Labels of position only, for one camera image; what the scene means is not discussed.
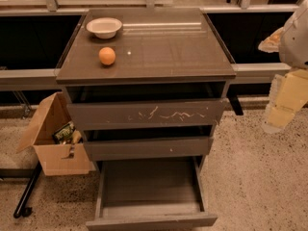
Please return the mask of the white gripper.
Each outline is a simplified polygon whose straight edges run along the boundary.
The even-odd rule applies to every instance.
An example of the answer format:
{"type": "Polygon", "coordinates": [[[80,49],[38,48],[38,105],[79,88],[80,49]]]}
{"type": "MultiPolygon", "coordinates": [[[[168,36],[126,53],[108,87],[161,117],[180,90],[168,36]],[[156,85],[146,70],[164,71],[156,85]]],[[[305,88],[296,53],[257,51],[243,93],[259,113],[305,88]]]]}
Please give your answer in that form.
{"type": "MultiPolygon", "coordinates": [[[[262,40],[258,49],[266,53],[278,53],[283,28],[262,40]]],[[[283,130],[295,114],[308,102],[308,71],[299,69],[284,76],[276,74],[269,90],[269,104],[265,108],[262,128],[273,134],[283,130]]]]}

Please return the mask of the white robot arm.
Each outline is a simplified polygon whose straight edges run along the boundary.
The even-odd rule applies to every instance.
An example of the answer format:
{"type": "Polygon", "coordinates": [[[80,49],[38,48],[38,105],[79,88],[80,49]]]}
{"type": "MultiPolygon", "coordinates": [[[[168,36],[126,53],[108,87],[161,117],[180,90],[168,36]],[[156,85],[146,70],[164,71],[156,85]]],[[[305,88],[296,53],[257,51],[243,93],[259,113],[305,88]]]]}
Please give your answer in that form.
{"type": "Polygon", "coordinates": [[[283,27],[258,46],[263,52],[279,54],[291,69],[271,81],[269,104],[262,128],[266,133],[282,131],[308,102],[308,0],[304,0],[283,27]]]}

